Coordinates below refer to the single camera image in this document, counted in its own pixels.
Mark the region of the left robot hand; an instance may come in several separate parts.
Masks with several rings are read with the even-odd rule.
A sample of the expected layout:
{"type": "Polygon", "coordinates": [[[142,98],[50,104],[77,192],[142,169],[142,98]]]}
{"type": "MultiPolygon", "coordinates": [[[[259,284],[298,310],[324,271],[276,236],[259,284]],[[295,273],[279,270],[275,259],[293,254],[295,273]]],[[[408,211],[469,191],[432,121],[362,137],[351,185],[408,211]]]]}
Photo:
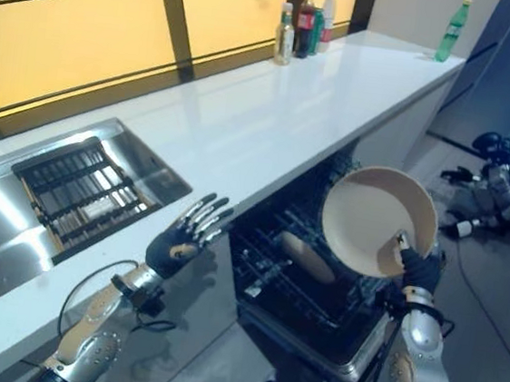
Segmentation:
{"type": "Polygon", "coordinates": [[[227,232],[234,212],[229,203],[216,193],[195,201],[149,244],[145,264],[164,280],[175,276],[227,232]]]}

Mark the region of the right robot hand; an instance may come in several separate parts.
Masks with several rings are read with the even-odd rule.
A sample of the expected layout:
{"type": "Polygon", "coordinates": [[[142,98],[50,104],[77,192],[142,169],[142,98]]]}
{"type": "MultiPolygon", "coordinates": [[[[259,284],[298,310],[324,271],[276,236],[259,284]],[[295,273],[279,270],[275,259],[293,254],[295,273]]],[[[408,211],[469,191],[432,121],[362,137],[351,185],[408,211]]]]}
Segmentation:
{"type": "Polygon", "coordinates": [[[424,289],[433,295],[440,281],[440,260],[432,255],[421,257],[412,248],[404,230],[399,231],[395,239],[404,269],[402,287],[424,289]]]}

